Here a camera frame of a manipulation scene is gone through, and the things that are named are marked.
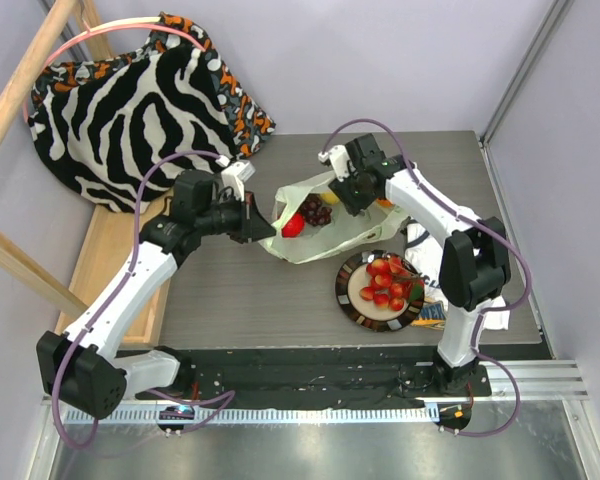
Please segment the translucent yellow-green plastic bag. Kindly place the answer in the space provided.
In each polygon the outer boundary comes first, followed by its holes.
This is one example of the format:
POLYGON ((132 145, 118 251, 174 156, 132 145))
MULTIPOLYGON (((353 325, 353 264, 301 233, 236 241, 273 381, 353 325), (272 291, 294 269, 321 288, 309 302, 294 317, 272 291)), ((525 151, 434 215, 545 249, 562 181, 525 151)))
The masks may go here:
POLYGON ((290 263, 303 264, 389 240, 398 233, 407 212, 397 206, 385 208, 374 203, 360 215, 351 216, 337 203, 331 207, 331 222, 327 225, 306 226, 298 236, 284 237, 282 227, 299 211, 306 197, 327 192, 334 179, 335 175, 327 172, 277 190, 271 222, 276 235, 259 242, 265 251, 290 263))

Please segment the fake red apple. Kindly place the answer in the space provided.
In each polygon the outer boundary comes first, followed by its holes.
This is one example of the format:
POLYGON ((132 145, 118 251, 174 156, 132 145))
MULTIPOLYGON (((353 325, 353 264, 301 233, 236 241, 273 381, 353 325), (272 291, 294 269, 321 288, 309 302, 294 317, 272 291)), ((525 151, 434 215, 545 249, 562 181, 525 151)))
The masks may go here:
POLYGON ((284 238, 298 237, 305 228, 305 219, 302 214, 294 213, 290 220, 282 227, 281 233, 284 238))

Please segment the fake orange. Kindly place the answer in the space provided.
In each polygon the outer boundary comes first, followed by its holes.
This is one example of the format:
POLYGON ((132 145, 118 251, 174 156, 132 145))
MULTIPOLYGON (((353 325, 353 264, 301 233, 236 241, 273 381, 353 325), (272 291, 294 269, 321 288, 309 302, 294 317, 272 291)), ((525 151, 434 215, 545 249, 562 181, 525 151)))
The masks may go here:
POLYGON ((394 205, 386 199, 377 199, 375 201, 375 203, 382 208, 393 208, 394 207, 394 205))

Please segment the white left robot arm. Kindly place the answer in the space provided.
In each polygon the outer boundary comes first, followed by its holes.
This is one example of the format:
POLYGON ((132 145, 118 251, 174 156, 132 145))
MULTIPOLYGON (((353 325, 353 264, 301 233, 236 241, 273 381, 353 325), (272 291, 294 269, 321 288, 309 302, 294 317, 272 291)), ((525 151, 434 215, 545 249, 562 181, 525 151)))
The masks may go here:
POLYGON ((206 236, 251 243, 276 234, 244 184, 255 172, 236 162, 220 176, 201 170, 180 174, 169 210, 144 224, 126 262, 96 301, 63 333, 45 333, 36 346, 43 387, 91 417, 108 417, 126 399, 160 388, 185 397, 193 385, 191 362, 168 347, 117 355, 130 325, 154 293, 206 236))

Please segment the red yellow fake lychee bunch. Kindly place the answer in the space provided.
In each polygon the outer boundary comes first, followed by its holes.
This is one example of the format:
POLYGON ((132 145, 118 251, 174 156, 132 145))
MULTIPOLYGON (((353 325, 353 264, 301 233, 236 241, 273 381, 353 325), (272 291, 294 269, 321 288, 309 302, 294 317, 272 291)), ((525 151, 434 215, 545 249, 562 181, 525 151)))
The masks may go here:
POLYGON ((423 278, 410 270, 400 256, 389 254, 375 258, 366 264, 364 272, 365 284, 358 295, 377 308, 400 312, 413 301, 424 298, 423 278))

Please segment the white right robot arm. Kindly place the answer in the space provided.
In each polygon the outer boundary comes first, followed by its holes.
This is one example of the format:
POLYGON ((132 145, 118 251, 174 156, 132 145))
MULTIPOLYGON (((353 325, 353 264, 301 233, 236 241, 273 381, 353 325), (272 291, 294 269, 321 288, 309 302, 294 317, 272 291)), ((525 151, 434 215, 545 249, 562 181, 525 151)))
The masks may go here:
POLYGON ((445 395, 463 392, 478 360, 487 309, 511 276, 506 231, 495 217, 480 219, 441 194, 403 155, 387 156, 371 134, 325 147, 319 161, 335 174, 330 189, 358 215, 383 198, 411 214, 442 248, 438 281, 447 319, 433 355, 431 380, 445 395))

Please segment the dark fake grape bunch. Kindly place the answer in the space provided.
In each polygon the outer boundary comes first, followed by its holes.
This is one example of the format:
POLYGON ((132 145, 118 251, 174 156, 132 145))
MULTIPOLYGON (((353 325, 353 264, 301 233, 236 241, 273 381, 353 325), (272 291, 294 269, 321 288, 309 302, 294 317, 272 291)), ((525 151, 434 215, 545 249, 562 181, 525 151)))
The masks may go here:
POLYGON ((308 195, 300 205, 298 212, 305 222, 314 227, 322 227, 331 223, 332 209, 323 203, 320 196, 308 195))

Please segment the fake yellow lemon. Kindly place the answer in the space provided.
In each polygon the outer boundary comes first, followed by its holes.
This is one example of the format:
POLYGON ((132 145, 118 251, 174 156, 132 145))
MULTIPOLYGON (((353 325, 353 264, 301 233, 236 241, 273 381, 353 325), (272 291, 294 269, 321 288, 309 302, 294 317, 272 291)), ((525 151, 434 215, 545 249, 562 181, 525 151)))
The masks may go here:
POLYGON ((336 205, 340 202, 340 199, 332 192, 321 193, 320 197, 325 204, 336 205))

